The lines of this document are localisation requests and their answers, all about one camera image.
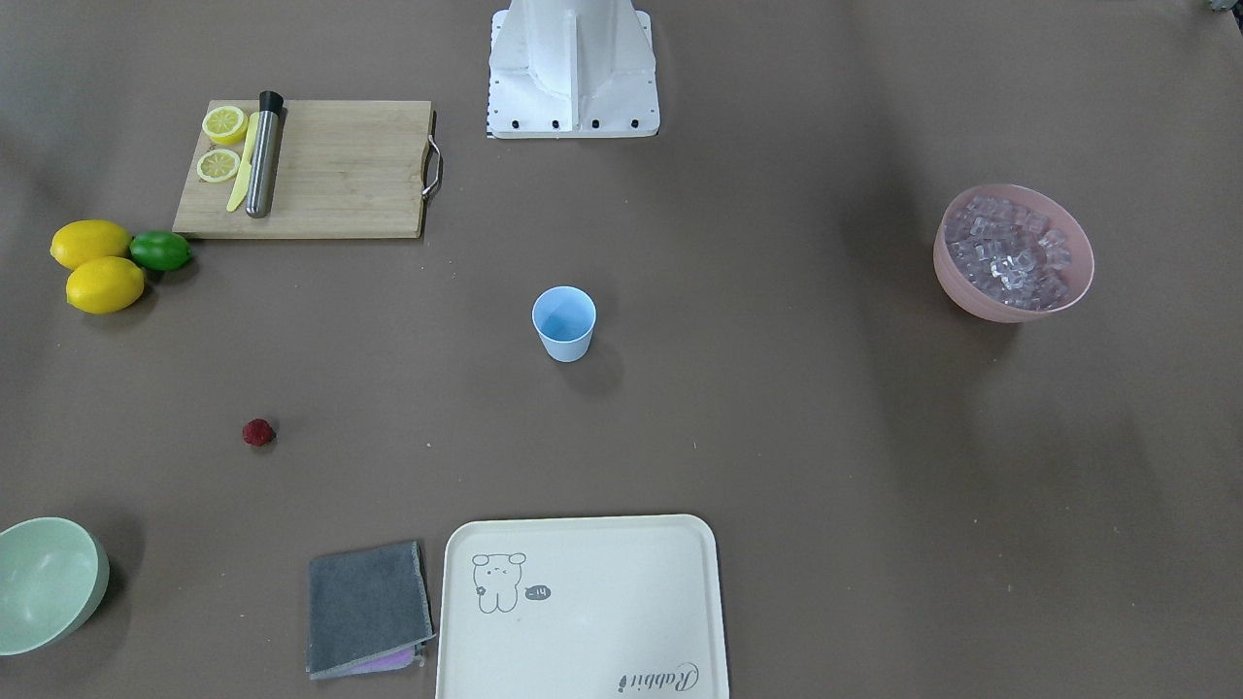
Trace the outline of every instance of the whole yellow lemon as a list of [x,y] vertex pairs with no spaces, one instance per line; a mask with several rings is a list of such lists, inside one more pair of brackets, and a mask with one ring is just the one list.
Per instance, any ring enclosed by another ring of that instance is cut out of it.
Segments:
[[111,313],[143,295],[143,270],[124,257],[82,262],[65,282],[65,300],[88,313]]
[[52,257],[71,270],[99,257],[119,257],[129,250],[129,234],[112,221],[73,221],[52,236]]

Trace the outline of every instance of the bowl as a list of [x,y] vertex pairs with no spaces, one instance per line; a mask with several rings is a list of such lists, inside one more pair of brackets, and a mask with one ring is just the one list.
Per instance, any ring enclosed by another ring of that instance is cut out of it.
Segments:
[[108,557],[91,532],[39,517],[0,532],[0,655],[73,633],[108,587]]
[[[1021,308],[1003,303],[977,289],[963,276],[953,262],[950,249],[946,246],[946,224],[951,218],[976,197],[997,197],[1008,199],[1018,206],[1025,206],[1032,213],[1044,214],[1049,218],[1049,229],[1059,229],[1065,233],[1065,241],[1062,244],[1070,252],[1070,266],[1060,270],[1060,277],[1065,282],[1066,294],[1064,301],[1052,308],[1032,310]],[[1017,184],[982,184],[973,187],[958,197],[945,210],[941,216],[941,228],[937,229],[936,243],[932,245],[932,265],[936,269],[937,280],[941,289],[968,313],[988,321],[1001,323],[1022,323],[1047,318],[1053,313],[1065,311],[1079,302],[1091,286],[1093,276],[1096,271],[1096,261],[1093,256],[1091,245],[1083,226],[1057,201],[1049,199],[1039,192],[1019,187]]]

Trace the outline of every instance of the blue cup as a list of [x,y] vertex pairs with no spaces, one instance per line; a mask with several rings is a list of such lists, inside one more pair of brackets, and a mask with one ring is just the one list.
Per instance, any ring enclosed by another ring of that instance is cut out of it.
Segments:
[[558,362],[576,362],[592,343],[595,303],[579,289],[554,286],[536,299],[531,322],[549,357]]

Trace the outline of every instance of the pink bowl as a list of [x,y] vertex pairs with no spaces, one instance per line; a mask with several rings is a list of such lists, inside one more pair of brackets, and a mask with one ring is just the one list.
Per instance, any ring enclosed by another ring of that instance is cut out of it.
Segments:
[[[1070,251],[1071,262],[1069,267],[1062,270],[1062,277],[1070,289],[1066,295],[1069,301],[1048,311],[1016,308],[993,300],[983,291],[972,286],[962,276],[962,272],[955,266],[953,259],[950,257],[950,249],[945,244],[945,223],[950,219],[950,214],[966,206],[968,201],[981,195],[1003,197],[1033,211],[1039,211],[1049,216],[1049,228],[1060,228],[1066,234],[1065,246]],[[1096,272],[1096,260],[1093,257],[1091,245],[1088,243],[1088,235],[1084,233],[1083,226],[1079,225],[1079,221],[1053,199],[1017,184],[982,184],[972,187],[955,198],[945,210],[945,215],[941,216],[941,228],[937,229],[936,243],[932,244],[932,265],[936,269],[936,277],[941,282],[941,287],[945,289],[945,292],[950,295],[950,299],[955,303],[962,306],[965,311],[973,316],[999,323],[1038,321],[1059,311],[1065,311],[1078,303],[1084,297],[1084,294],[1088,294],[1093,275]]]

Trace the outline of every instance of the tray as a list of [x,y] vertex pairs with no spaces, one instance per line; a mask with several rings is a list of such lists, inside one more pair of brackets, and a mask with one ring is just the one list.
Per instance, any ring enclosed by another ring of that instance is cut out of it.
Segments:
[[[213,100],[247,114],[255,100]],[[252,219],[226,211],[232,180],[206,183],[195,163],[214,146],[199,132],[173,230],[186,238],[419,238],[426,195],[424,168],[435,144],[431,102],[288,100],[276,160],[272,209]]]
[[438,699],[730,695],[716,540],[691,515],[466,524],[440,614]]

